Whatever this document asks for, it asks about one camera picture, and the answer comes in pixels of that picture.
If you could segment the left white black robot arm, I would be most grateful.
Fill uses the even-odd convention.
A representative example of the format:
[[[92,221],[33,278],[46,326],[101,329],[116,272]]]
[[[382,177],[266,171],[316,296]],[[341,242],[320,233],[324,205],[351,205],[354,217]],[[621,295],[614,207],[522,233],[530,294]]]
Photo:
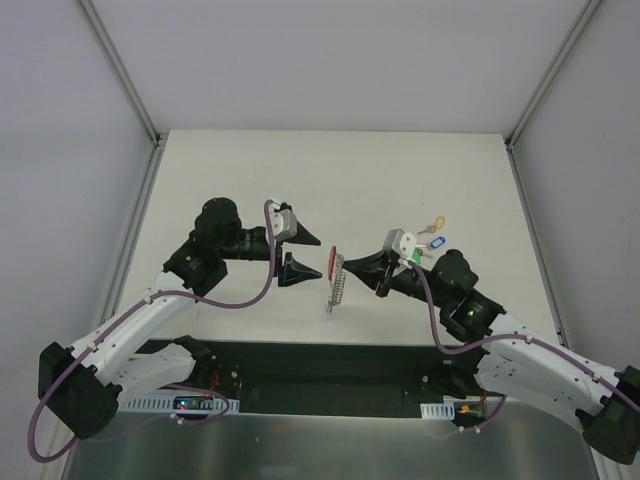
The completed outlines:
[[[130,400],[172,383],[204,387],[211,354],[190,336],[172,341],[145,358],[135,352],[162,326],[197,303],[241,310],[260,302],[272,285],[290,287],[321,278],[282,250],[284,244],[317,247],[320,240],[285,202],[268,199],[264,225],[245,228],[229,198],[208,200],[187,240],[125,311],[67,347],[57,342],[40,354],[37,409],[50,410],[78,440],[101,432]],[[228,274],[230,260],[265,261],[268,276],[260,292],[241,303],[208,299]]]

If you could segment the green tagged key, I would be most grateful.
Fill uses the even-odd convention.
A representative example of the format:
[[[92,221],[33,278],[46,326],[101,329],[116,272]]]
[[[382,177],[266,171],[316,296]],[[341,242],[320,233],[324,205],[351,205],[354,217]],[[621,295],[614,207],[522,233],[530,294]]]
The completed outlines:
[[[422,265],[425,260],[433,260],[434,256],[428,251],[421,248],[416,248],[412,255],[411,260],[416,265]]]

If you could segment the red handled metal keyring holder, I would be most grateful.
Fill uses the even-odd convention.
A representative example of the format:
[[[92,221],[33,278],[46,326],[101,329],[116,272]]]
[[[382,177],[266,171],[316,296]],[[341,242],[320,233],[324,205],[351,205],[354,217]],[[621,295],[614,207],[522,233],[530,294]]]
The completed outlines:
[[[327,301],[327,313],[329,315],[331,315],[333,310],[341,304],[344,295],[346,282],[346,273],[343,271],[344,261],[344,256],[338,252],[337,247],[332,246],[328,260],[328,281],[330,292]]]

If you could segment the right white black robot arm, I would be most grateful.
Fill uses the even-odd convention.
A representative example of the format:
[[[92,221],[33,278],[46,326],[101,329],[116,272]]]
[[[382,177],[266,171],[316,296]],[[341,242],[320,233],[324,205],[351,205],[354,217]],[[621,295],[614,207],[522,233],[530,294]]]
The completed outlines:
[[[617,370],[555,346],[475,287],[463,254],[447,251],[432,269],[381,250],[347,260],[353,274],[381,298],[402,293],[426,303],[431,328],[444,326],[457,347],[447,356],[477,353],[450,369],[461,394],[481,388],[546,412],[576,429],[594,450],[623,465],[639,451],[639,371]]]

